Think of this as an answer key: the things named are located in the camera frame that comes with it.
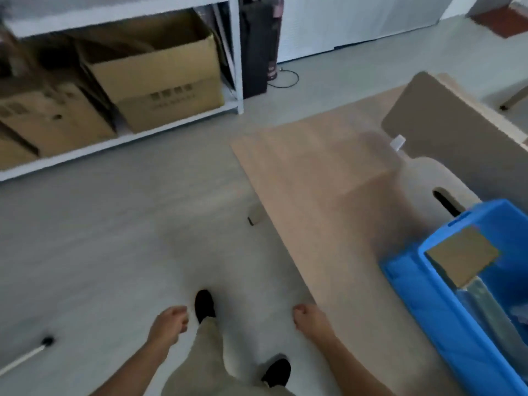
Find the beige trousers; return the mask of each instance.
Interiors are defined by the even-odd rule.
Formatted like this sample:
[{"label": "beige trousers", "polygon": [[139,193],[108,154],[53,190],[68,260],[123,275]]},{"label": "beige trousers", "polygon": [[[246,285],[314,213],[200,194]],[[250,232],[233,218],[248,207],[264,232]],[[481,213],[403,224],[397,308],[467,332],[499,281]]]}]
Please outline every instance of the beige trousers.
[{"label": "beige trousers", "polygon": [[187,359],[163,387],[162,396],[293,396],[283,386],[250,386],[226,371],[216,319],[202,321]]}]

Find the hand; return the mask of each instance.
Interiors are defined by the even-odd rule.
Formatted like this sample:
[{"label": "hand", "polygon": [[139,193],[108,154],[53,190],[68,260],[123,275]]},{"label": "hand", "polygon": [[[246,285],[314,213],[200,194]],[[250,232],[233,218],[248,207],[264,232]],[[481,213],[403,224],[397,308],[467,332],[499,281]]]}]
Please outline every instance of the hand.
[{"label": "hand", "polygon": [[169,307],[154,320],[148,333],[147,345],[168,349],[187,331],[189,315],[186,306]]},{"label": "hand", "polygon": [[296,328],[315,344],[335,339],[330,321],[315,304],[298,304],[293,316]]}]

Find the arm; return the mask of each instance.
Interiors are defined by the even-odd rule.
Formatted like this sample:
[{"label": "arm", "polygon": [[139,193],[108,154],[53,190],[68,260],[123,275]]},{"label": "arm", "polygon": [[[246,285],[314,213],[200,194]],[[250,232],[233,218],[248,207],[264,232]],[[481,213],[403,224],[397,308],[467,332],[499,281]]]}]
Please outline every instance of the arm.
[{"label": "arm", "polygon": [[169,348],[187,331],[187,307],[170,307],[156,317],[147,342],[90,396],[142,396]]},{"label": "arm", "polygon": [[293,315],[297,329],[326,358],[343,396],[394,396],[341,343],[318,306],[299,304]]}]

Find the cord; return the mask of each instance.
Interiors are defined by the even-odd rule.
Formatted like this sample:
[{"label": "cord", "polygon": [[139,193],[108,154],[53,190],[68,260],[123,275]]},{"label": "cord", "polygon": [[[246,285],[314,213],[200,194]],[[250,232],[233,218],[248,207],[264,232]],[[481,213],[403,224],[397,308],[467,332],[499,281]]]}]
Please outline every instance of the cord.
[{"label": "cord", "polygon": [[299,78],[299,74],[298,74],[297,72],[291,71],[291,70],[289,70],[289,69],[284,69],[284,68],[281,68],[281,69],[279,70],[279,72],[291,72],[291,73],[293,73],[293,74],[297,77],[297,80],[295,81],[295,83],[291,84],[290,86],[275,86],[274,84],[271,84],[271,83],[269,83],[269,82],[268,82],[268,86],[275,87],[275,88],[277,88],[277,89],[288,89],[288,88],[290,88],[290,87],[295,86],[297,83],[299,83],[299,79],[300,79],[300,78]]}]

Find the person's right arm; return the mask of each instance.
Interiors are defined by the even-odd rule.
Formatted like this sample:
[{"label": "person's right arm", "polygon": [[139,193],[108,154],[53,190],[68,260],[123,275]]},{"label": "person's right arm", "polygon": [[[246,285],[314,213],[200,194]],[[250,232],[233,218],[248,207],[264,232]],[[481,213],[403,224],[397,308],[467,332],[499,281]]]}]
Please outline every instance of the person's right arm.
[{"label": "person's right arm", "polygon": [[347,350],[318,306],[299,304],[293,315],[297,329],[326,358],[343,396],[394,396]]}]

